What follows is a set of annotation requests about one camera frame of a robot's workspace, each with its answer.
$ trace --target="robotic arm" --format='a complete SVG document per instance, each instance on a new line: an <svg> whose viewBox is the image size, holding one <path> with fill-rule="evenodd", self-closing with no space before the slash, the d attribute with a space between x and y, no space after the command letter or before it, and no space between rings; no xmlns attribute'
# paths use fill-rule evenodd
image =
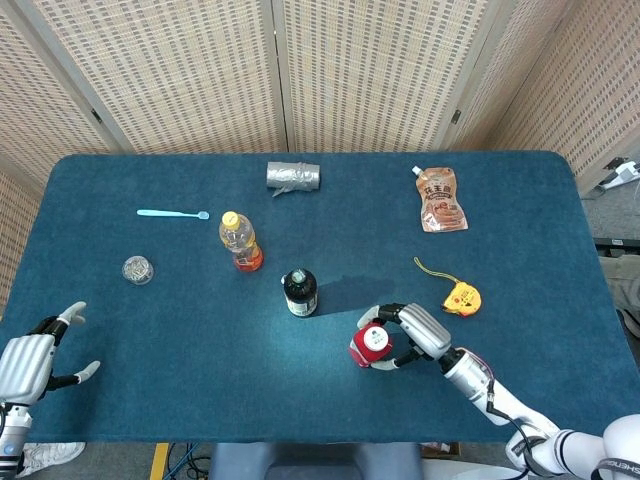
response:
<svg viewBox="0 0 640 480"><path fill-rule="evenodd" d="M393 370L412 360L426 358L440 364L449 379L491 422L512 423L518 432L507 443L509 460L520 470L553 477L570 473L584 479L601 479L599 471L612 472L614 480L640 479L640 415L613 422L604 437L560 430L547 417L520 402L477 355L451 346L451 334L421 306L390 304L370 308L358 321L400 325L412 350L372 367Z"/></svg>
<svg viewBox="0 0 640 480"><path fill-rule="evenodd" d="M83 324L86 303L77 302L58 316L45 318L26 335L9 340L0 358L0 480L17 473L27 433L29 407L47 391L87 381L100 367L91 362L73 375L54 377L53 357L69 325Z"/></svg>

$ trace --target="table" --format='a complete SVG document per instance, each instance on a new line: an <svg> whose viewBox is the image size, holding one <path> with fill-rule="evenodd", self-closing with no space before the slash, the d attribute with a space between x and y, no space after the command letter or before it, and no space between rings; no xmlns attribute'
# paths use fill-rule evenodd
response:
<svg viewBox="0 0 640 480"><path fill-rule="evenodd" d="M272 198L268 161L320 164L320 190ZM455 170L469 230L422 232L414 165ZM143 218L139 208L212 218ZM218 239L230 209L254 224L265 252L257 272L237 271ZM142 287L121 274L136 254L156 270ZM481 310L439 311L452 285L414 255L476 286ZM288 313L280 285L298 266L320 284L309 319ZM356 321L390 302L435 313L454 345L563 427L601 434L637 410L638 372L572 174L549 152L67 157L51 174L0 343L77 300L87 324L67 332L54 373L102 367L32 409L31 441L509 438L435 364L355 365Z"/></svg>

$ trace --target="tape measure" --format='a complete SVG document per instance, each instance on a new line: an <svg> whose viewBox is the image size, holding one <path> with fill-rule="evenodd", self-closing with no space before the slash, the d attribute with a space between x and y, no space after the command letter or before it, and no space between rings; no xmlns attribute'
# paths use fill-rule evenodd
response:
<svg viewBox="0 0 640 480"><path fill-rule="evenodd" d="M420 259L418 257L413 257L413 261L416 262L418 268L424 273L428 273L434 277L448 278L455 283L453 290L449 292L449 295L445 298L444 303L442 304L442 308L445 312L467 317L469 315L473 315L480 309L480 305L482 305L482 298L480 297L480 292L478 292L474 286L461 282L456 277L449 275L448 273L429 270L420 263Z"/></svg>

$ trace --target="shoe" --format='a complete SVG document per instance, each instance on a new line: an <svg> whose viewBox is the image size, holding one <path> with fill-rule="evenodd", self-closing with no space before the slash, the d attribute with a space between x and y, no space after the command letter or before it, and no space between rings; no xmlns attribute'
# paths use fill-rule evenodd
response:
<svg viewBox="0 0 640 480"><path fill-rule="evenodd" d="M25 443L24 469L16 475L22 478L50 467L70 462L82 453L84 443Z"/></svg>

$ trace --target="red and white cup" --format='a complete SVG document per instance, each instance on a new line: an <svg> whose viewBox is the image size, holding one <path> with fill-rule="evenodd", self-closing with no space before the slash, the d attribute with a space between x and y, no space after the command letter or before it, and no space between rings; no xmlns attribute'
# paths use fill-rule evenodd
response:
<svg viewBox="0 0 640 480"><path fill-rule="evenodd" d="M368 367L373 362L386 356L393 344L387 331L376 322L369 323L358 330L349 344L349 353L361 367Z"/></svg>

